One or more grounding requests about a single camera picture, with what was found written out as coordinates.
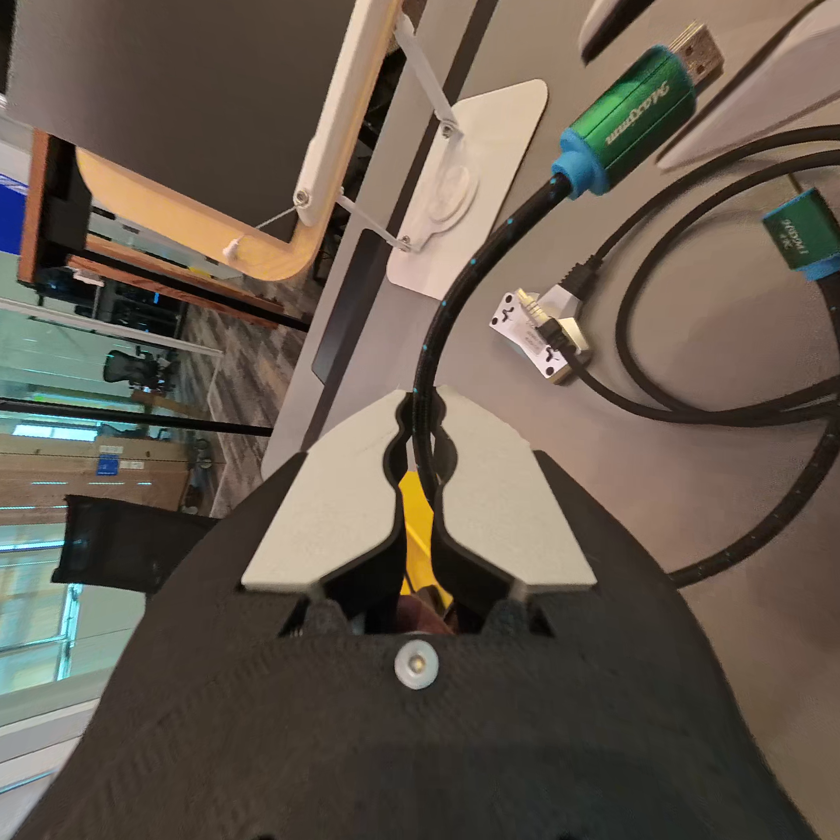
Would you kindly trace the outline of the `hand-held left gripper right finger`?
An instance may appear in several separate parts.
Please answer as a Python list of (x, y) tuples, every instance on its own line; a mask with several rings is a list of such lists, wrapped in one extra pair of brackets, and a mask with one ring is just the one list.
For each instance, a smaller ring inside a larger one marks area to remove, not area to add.
[(492, 610), (589, 592), (597, 579), (529, 441), (452, 386), (433, 410), (431, 562), (459, 632)]

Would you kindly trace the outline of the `blue plastic crate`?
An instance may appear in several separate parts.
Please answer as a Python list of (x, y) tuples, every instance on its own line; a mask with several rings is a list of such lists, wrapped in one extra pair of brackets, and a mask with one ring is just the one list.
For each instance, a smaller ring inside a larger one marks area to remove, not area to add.
[(8, 175), (1, 179), (1, 252), (19, 256), (22, 248), (28, 187)]

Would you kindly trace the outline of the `brown wooden desk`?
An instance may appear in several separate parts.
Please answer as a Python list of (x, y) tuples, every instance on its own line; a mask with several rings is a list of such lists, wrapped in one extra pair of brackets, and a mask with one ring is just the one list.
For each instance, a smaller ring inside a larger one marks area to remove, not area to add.
[(276, 301), (92, 233), (93, 201), (71, 143), (37, 129), (30, 161), (17, 281), (35, 292), (39, 301), (46, 296), (47, 287), (38, 280), (44, 271), (87, 270), (147, 295), (264, 329), (309, 331), (309, 320), (295, 317)]

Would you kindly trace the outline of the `wooden board with dark panel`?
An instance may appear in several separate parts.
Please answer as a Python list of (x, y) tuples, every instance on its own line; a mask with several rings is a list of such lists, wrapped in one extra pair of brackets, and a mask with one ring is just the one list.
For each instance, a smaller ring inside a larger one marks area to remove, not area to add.
[(93, 198), (263, 281), (312, 264), (403, 2), (16, 2), (10, 117)]

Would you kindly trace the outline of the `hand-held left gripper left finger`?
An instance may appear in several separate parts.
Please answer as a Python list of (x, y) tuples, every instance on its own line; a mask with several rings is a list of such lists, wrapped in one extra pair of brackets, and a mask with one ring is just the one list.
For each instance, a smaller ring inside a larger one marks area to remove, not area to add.
[(336, 602), (349, 619), (384, 613), (403, 588), (413, 396), (393, 391), (346, 418), (300, 465), (240, 584)]

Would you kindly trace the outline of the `black mesh chair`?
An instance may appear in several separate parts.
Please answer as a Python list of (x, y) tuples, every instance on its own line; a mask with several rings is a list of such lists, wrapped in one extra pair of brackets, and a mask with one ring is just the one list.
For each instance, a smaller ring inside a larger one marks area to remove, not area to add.
[(170, 351), (155, 355), (136, 349), (134, 355), (120, 350), (112, 350), (106, 356), (101, 378), (106, 383), (127, 383), (130, 388), (165, 394), (173, 387), (175, 375), (179, 372), (180, 361), (177, 353)]

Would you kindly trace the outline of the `yellow plastic piece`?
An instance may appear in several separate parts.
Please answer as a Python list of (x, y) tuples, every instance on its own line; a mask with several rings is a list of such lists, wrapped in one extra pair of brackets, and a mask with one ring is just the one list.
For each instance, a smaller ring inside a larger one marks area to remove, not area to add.
[(402, 595), (417, 595), (443, 616), (453, 599), (438, 582), (432, 567), (434, 514), (416, 471), (409, 470), (400, 481), (406, 526), (406, 571)]

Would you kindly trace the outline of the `braided hdmi cable teal plugs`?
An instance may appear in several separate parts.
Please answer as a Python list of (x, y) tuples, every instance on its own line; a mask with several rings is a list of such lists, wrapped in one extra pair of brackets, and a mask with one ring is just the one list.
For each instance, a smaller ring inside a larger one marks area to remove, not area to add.
[[(670, 46), (647, 50), (560, 137), (552, 174), (510, 215), (470, 258), (448, 289), (426, 333), (413, 383), (413, 447), (428, 501), (441, 486), (433, 467), (433, 386), (449, 334), (468, 299), (501, 259), (563, 201), (582, 194), (601, 196), (644, 163), (697, 115), (697, 95), (722, 67), (709, 34), (688, 28)], [(616, 315), (614, 341), (625, 372), (659, 408), (635, 403), (611, 391), (578, 362), (575, 375), (593, 392), (625, 412), (653, 421), (687, 426), (780, 427), (826, 420), (812, 456), (779, 504), (738, 541), (668, 574), (678, 589), (707, 581), (752, 557), (782, 533), (802, 511), (838, 460), (838, 376), (762, 403), (712, 412), (681, 402), (651, 379), (631, 344), (634, 311), (650, 275), (677, 239), (733, 197), (783, 175), (838, 166), (838, 150), (772, 164), (727, 185), (682, 217), (650, 251), (628, 284)]]

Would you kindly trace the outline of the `dark grey hdmi switch box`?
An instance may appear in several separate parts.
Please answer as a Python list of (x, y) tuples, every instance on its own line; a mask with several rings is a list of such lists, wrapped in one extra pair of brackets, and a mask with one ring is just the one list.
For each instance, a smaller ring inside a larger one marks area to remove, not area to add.
[[(541, 295), (536, 292), (530, 292), (529, 295), (548, 316), (559, 321), (575, 347), (578, 361), (588, 364), (593, 356), (592, 347), (576, 319), (581, 310), (581, 301), (560, 284), (555, 284)], [(546, 382), (558, 385), (572, 377), (573, 371), (565, 358), (541, 341), (539, 332), (523, 312), (521, 300), (515, 291), (503, 296), (490, 319), (490, 328), (516, 347)]]

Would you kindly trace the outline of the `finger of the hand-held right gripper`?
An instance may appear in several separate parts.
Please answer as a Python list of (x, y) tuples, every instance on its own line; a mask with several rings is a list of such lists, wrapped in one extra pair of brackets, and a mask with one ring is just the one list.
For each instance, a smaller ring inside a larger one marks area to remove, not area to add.
[(594, 1), (578, 38), (583, 64), (591, 64), (654, 2)]
[(664, 147), (670, 172), (732, 151), (838, 99), (839, 2), (811, 2)]

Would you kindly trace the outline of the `tall cardboard boxes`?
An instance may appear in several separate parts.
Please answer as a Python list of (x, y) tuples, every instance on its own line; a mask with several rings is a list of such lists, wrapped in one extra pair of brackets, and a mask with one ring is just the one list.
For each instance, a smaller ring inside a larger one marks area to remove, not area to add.
[(176, 511), (192, 471), (184, 444), (148, 438), (77, 442), (3, 434), (1, 523), (63, 522), (70, 496)]

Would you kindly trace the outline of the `black high-back office chair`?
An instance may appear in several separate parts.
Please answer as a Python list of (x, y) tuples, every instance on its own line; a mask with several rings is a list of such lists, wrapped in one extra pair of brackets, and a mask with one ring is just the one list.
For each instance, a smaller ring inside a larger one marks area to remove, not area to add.
[(58, 585), (94, 585), (151, 596), (217, 520), (124, 500), (66, 496), (66, 530), (51, 575)]

